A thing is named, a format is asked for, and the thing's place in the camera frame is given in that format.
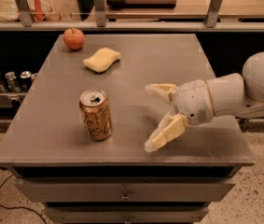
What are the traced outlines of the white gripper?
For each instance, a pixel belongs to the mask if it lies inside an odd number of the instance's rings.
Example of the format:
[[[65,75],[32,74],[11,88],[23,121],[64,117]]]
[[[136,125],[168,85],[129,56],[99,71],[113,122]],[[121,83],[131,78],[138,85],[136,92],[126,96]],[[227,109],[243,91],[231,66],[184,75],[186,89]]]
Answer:
[[[175,112],[167,113],[160,121],[157,129],[145,142],[145,151],[154,152],[182,135],[188,124],[199,125],[210,122],[214,118],[214,109],[208,86],[203,80],[194,80],[181,85],[161,83],[148,84],[146,92],[159,98],[167,105],[173,101]]]

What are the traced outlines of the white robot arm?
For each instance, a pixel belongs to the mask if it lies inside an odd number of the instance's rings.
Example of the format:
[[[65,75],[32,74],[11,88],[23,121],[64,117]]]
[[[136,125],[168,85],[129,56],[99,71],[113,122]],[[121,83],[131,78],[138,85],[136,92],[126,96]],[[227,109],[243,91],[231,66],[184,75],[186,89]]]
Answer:
[[[252,55],[243,71],[210,80],[174,84],[148,84],[146,92],[171,105],[158,128],[145,142],[147,152],[156,151],[182,135],[189,125],[230,115],[251,119],[264,117],[264,52]]]

